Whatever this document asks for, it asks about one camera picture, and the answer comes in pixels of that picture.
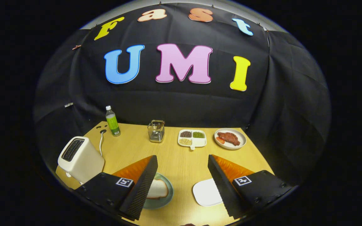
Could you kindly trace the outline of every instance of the power cord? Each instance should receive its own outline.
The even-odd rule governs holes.
[[[102,153],[102,151],[101,151],[101,143],[102,143],[102,141],[103,141],[103,133],[105,133],[106,132],[106,130],[102,130],[102,131],[100,131],[101,132],[101,139],[100,139],[100,154],[101,154],[101,156],[103,156],[103,153]]]

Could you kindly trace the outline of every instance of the beans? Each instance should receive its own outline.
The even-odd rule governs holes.
[[[183,138],[179,140],[179,143],[182,145],[192,145],[192,140]]]
[[[180,137],[191,137],[191,132],[190,131],[184,131],[180,134]]]
[[[205,135],[204,135],[203,133],[200,133],[200,132],[194,132],[194,133],[192,134],[192,136],[193,136],[194,138],[205,138]]]

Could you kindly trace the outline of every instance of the pink letter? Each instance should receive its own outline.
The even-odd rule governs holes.
[[[177,75],[178,80],[184,81],[191,67],[192,75],[188,77],[191,83],[210,83],[209,55],[213,49],[207,46],[195,46],[185,58],[176,44],[162,44],[157,47],[161,52],[160,74],[156,76],[159,83],[171,83],[174,76],[170,73],[171,66]]]

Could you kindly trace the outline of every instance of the white toaster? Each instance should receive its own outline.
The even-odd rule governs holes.
[[[73,176],[80,184],[86,183],[101,173],[104,158],[96,151],[89,138],[76,136],[63,148],[58,157],[58,165]]]

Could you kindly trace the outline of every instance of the orange letter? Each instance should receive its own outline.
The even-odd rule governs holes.
[[[116,26],[117,21],[123,21],[124,19],[125,19],[125,17],[120,17],[120,18],[115,19],[115,20],[113,20],[111,22],[103,24],[99,34],[95,37],[95,40],[98,40],[99,38],[108,35],[108,30],[113,29]]]
[[[191,9],[191,14],[188,16],[191,20],[202,21],[202,22],[210,22],[213,20],[211,16],[213,13],[204,8],[193,8]]]
[[[158,19],[163,19],[164,17],[167,17],[165,9],[154,9],[142,13],[142,16],[139,17],[138,21],[143,22],[151,19],[158,20]]]

